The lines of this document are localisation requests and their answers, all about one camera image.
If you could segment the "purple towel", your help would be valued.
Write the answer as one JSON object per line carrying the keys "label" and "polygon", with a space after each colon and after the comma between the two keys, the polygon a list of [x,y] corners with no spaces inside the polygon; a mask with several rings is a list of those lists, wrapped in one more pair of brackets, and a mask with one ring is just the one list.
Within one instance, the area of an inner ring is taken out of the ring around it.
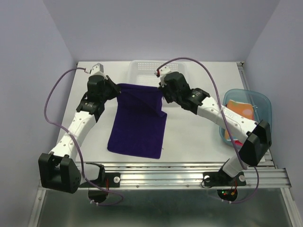
{"label": "purple towel", "polygon": [[159,159],[167,114],[156,87],[121,83],[117,112],[108,140],[110,152]]}

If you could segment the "orange and blue patterned towel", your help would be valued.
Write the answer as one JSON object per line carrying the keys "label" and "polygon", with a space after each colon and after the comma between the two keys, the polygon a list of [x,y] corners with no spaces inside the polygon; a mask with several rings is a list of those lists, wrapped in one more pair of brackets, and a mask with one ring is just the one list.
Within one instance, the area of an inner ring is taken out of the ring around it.
{"label": "orange and blue patterned towel", "polygon": [[[247,119],[253,120],[253,121],[255,120],[252,104],[238,102],[238,101],[234,101],[234,100],[230,99],[225,104],[225,107],[227,107],[231,111],[239,114],[241,117],[244,117],[244,118],[247,118]],[[232,137],[233,137],[233,140],[238,140],[238,138],[235,137],[233,134],[232,134]],[[230,136],[229,136],[227,130],[225,130],[224,139],[227,140],[228,142],[231,142],[231,139],[230,139]]]}

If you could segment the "pink microfiber towel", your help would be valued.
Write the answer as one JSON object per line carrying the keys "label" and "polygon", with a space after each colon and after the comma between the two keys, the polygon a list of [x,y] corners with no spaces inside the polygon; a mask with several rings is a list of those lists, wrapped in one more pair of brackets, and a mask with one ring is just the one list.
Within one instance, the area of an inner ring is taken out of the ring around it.
{"label": "pink microfiber towel", "polygon": [[235,143],[235,145],[237,145],[237,146],[243,146],[243,143],[241,143],[241,142],[238,141],[238,140],[234,140],[234,143]]}

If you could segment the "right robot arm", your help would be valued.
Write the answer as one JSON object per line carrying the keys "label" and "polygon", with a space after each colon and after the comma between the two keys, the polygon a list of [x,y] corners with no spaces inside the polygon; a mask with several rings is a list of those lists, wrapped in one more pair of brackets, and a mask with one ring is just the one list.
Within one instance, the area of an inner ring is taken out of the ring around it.
{"label": "right robot arm", "polygon": [[256,122],[245,118],[219,103],[200,88],[191,89],[179,72],[159,75],[159,90],[168,103],[175,102],[182,109],[204,117],[230,131],[242,143],[239,153],[222,166],[218,180],[229,184],[248,166],[257,166],[271,146],[271,131],[268,122]]}

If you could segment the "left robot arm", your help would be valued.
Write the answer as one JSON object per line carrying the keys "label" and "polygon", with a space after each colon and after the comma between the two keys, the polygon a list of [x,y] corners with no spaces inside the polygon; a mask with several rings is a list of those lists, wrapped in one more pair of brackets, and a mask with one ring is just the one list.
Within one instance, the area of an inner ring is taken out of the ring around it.
{"label": "left robot arm", "polygon": [[94,186],[106,184],[103,165],[81,163],[76,166],[75,159],[83,157],[80,147],[104,112],[106,101],[119,94],[119,86],[109,76],[89,76],[87,92],[82,97],[70,126],[61,127],[64,130],[62,138],[49,153],[41,154],[38,159],[41,185],[44,188],[75,193],[84,182]]}

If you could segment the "teal translucent plastic tray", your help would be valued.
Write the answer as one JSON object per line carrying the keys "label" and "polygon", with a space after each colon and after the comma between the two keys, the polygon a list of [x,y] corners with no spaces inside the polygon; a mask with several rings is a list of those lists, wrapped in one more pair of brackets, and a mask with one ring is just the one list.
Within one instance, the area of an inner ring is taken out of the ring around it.
{"label": "teal translucent plastic tray", "polygon": [[272,105],[270,100],[261,93],[231,89],[225,93],[223,105],[245,118],[256,122],[265,120],[272,126]]}

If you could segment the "aluminium table edge rail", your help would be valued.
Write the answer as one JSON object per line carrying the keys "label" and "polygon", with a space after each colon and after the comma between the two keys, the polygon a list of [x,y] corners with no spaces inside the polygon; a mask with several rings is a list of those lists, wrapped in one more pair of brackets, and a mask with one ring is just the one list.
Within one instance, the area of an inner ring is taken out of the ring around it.
{"label": "aluminium table edge rail", "polygon": [[[222,162],[104,162],[106,173],[120,173],[119,190],[198,190],[205,172],[217,172]],[[272,162],[244,171],[243,189],[290,188],[285,169]]]}

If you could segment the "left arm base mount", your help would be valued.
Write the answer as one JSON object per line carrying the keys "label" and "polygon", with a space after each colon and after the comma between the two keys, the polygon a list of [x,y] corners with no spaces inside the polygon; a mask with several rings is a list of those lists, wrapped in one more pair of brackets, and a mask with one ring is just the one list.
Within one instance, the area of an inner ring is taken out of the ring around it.
{"label": "left arm base mount", "polygon": [[84,174],[88,181],[82,176],[79,187],[92,187],[88,191],[88,199],[96,206],[117,205],[124,200],[122,194],[114,192],[111,188],[120,187],[120,173],[107,173],[105,167],[98,163],[85,163]]}

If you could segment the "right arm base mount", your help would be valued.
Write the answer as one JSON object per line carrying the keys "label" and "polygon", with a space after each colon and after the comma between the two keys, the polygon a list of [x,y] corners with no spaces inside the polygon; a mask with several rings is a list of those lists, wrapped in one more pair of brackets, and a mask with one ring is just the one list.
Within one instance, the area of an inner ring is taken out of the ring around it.
{"label": "right arm base mount", "polygon": [[217,189],[219,198],[223,201],[235,202],[238,197],[238,187],[246,186],[246,178],[243,172],[235,177],[229,177],[224,172],[203,172],[201,187],[205,189]]}

